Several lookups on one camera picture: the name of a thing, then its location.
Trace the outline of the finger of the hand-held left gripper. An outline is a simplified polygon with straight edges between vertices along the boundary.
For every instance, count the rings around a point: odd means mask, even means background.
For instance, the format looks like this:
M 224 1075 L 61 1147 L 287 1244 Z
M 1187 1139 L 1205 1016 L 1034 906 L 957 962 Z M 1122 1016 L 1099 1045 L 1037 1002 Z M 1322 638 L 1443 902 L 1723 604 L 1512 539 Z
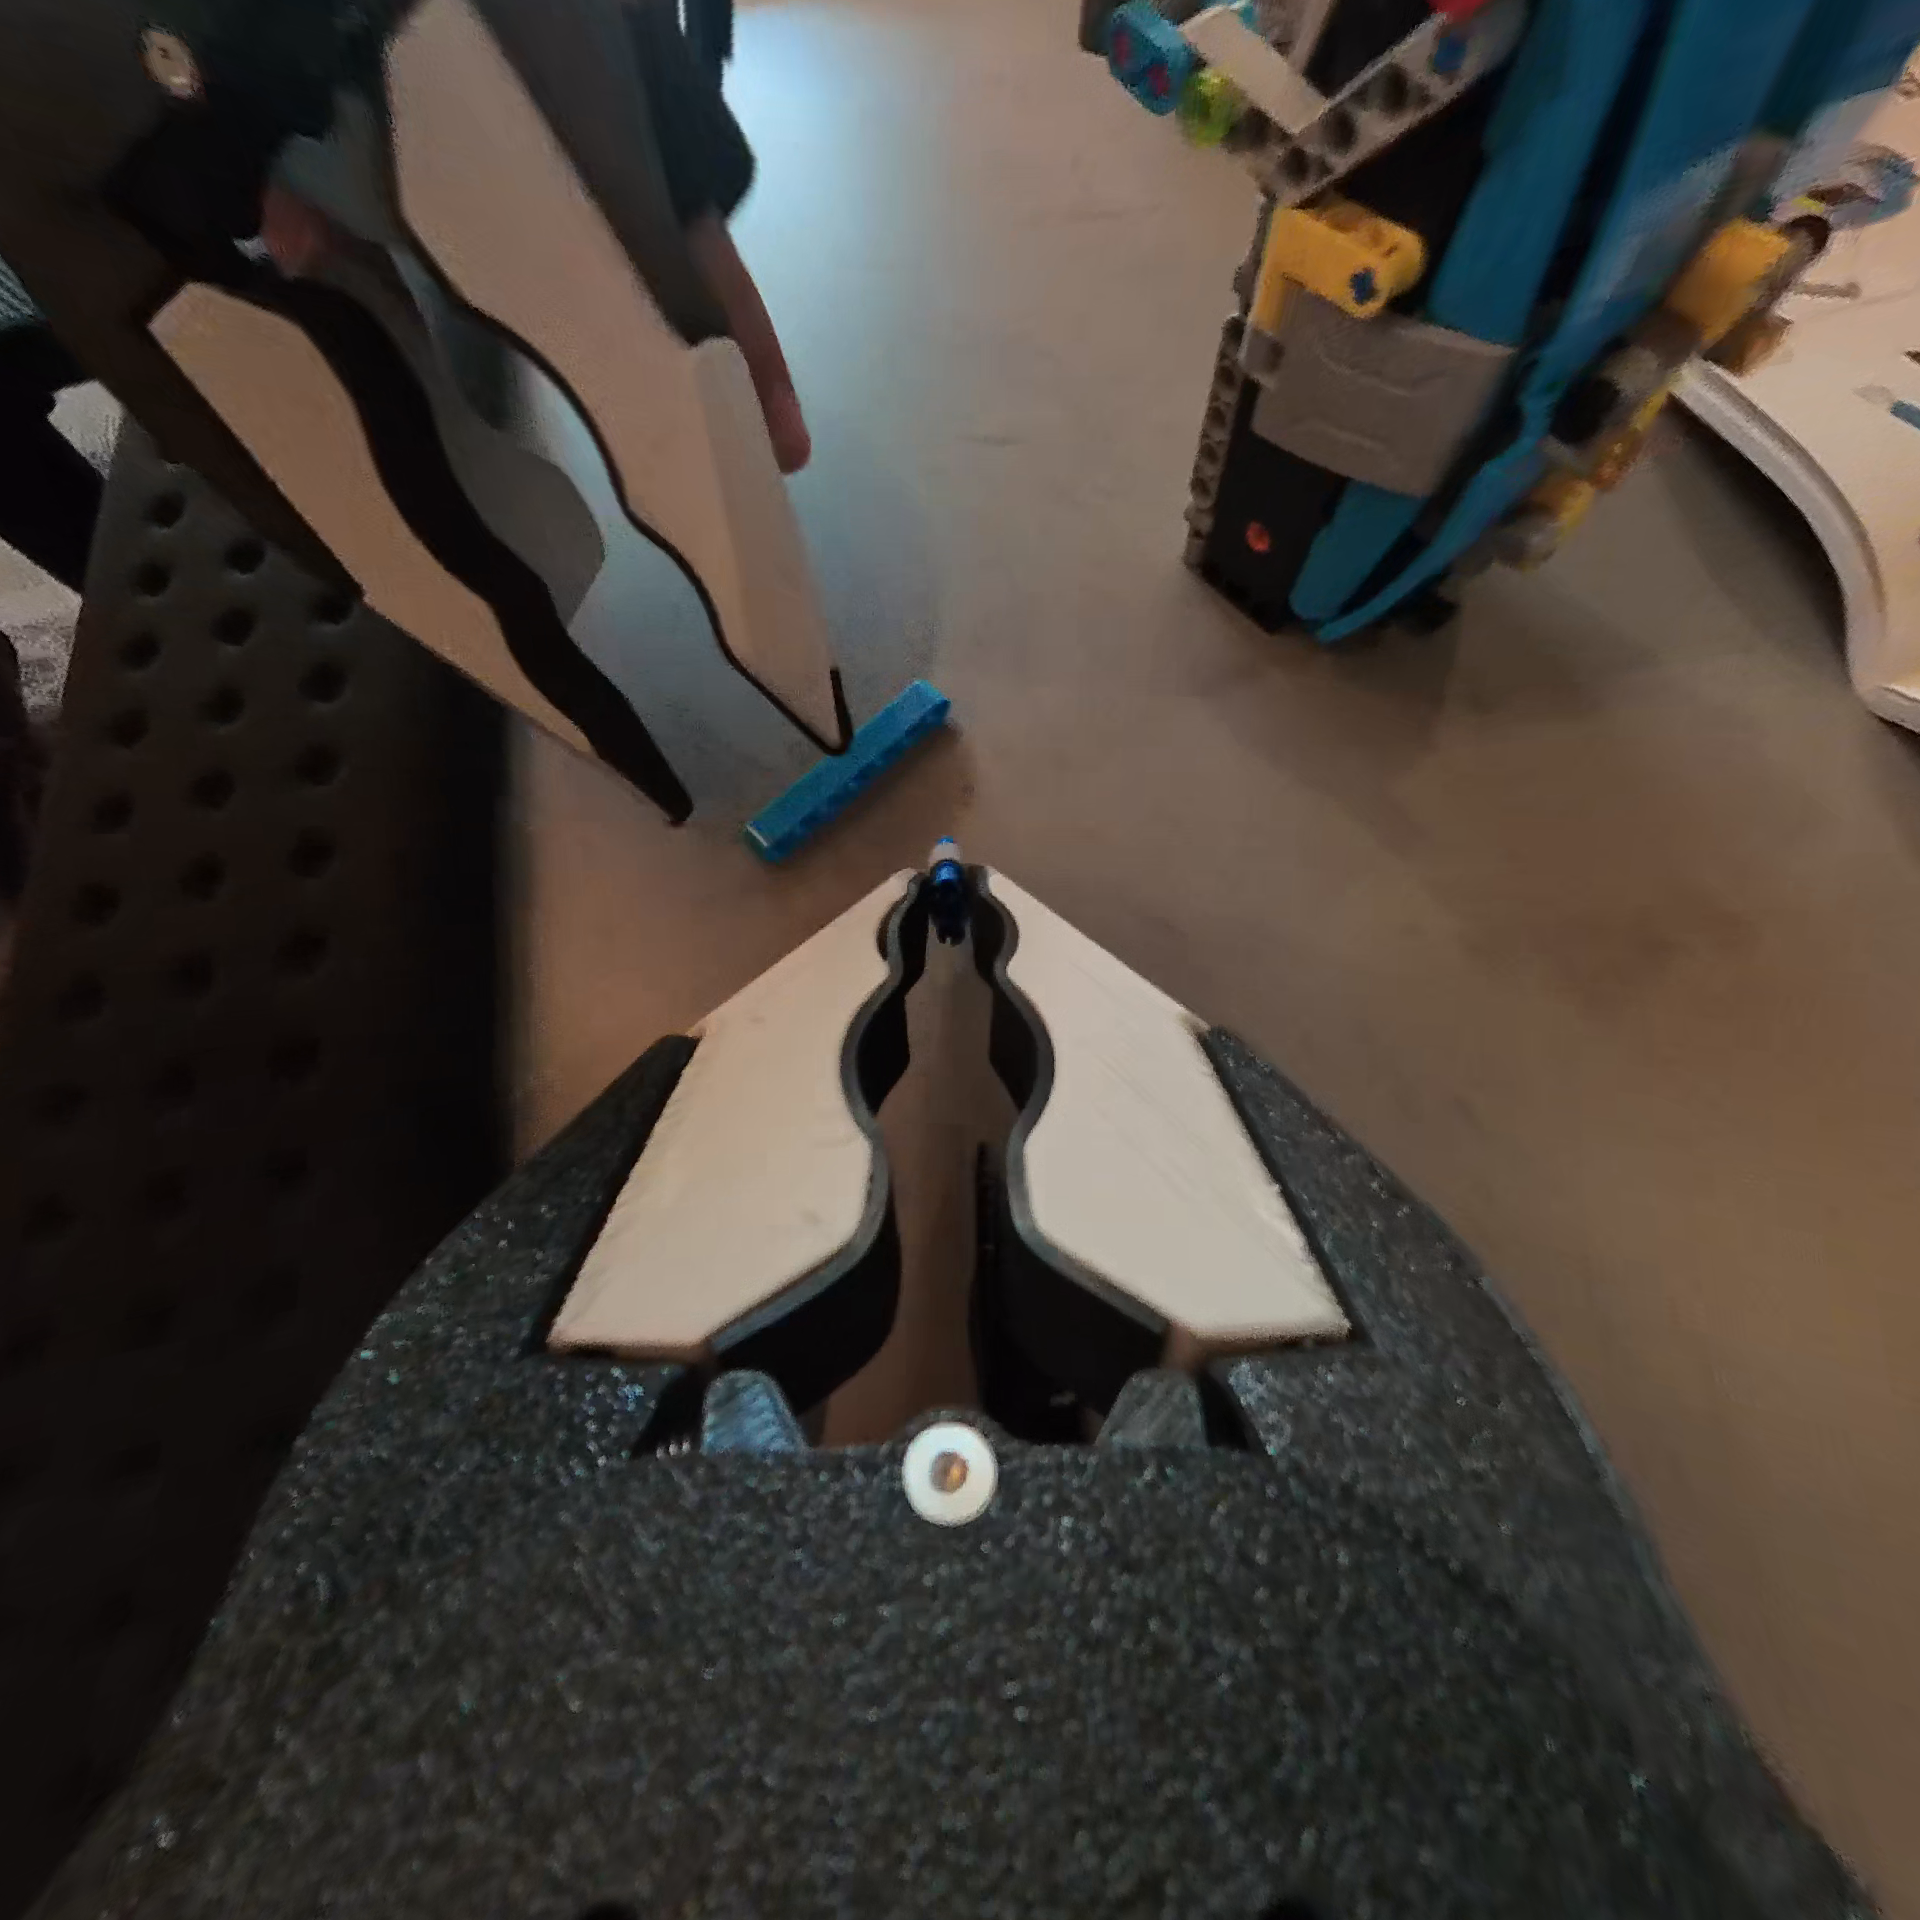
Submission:
M 801 519 L 670 194 L 659 51 L 626 4 L 411 4 L 384 53 L 395 207 L 449 293 L 573 399 L 735 669 L 843 752 Z
M 376 615 L 686 823 L 685 779 L 473 506 L 423 382 L 360 301 L 311 278 L 191 278 L 152 335 Z

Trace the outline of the blue brick beam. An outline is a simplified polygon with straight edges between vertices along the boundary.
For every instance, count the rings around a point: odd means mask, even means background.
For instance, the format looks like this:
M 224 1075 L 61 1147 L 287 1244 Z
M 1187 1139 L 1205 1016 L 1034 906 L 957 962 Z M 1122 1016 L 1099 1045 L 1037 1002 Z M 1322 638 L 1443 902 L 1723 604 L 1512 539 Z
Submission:
M 766 864 L 782 864 L 838 826 L 880 779 L 931 742 L 954 718 L 951 699 L 923 678 L 910 682 L 862 723 L 848 750 L 817 760 L 742 827 L 742 844 Z

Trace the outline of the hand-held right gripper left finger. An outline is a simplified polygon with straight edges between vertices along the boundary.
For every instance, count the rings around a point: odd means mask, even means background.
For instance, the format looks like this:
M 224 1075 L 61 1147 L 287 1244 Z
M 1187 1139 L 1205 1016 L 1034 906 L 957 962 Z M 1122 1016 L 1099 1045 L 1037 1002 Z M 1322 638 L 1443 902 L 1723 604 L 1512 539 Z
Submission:
M 899 871 L 715 1006 L 549 1326 L 549 1351 L 761 1371 L 826 1404 L 897 1320 L 879 1106 L 909 1063 L 923 878 Z

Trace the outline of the toy brick robot model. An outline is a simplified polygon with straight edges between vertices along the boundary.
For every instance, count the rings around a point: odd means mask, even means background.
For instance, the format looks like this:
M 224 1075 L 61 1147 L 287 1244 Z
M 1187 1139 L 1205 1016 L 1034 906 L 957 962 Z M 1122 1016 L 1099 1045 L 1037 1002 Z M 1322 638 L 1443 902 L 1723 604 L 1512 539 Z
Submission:
M 1915 190 L 1858 140 L 1904 2 L 1106 2 L 1077 36 L 1258 187 L 1185 555 L 1325 644 L 1545 563 Z

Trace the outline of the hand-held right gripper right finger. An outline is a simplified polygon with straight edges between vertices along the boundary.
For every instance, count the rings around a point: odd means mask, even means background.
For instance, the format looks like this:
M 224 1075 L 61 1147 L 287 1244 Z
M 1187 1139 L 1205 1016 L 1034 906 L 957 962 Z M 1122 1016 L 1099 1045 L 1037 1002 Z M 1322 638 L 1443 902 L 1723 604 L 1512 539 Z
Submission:
M 1146 1371 L 1354 1338 L 1207 1022 L 994 868 L 975 868 L 975 958 L 1001 1152 L 1007 1335 L 1048 1389 L 1110 1413 Z

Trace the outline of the instruction booklet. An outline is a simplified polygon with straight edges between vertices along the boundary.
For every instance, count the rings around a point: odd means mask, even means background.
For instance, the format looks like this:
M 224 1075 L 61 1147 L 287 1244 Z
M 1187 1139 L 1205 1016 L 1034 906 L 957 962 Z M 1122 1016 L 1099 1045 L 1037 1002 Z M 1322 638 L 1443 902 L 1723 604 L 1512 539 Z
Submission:
M 1861 703 L 1918 732 L 1918 54 L 1879 93 L 1825 110 L 1757 215 L 1799 272 L 1762 347 L 1712 349 L 1678 390 L 1691 418 L 1783 491 L 1840 590 Z

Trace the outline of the person's left hand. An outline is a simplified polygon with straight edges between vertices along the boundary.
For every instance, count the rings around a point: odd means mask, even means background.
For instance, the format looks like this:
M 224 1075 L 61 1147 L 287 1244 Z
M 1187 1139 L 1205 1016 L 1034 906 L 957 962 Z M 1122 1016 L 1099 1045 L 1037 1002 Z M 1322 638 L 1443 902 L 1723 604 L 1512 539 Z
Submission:
M 689 248 L 720 301 L 730 335 L 747 364 L 776 461 L 787 476 L 801 474 L 813 454 L 801 392 L 769 306 L 747 263 L 737 251 L 727 221 L 713 215 L 694 221 L 689 227 Z

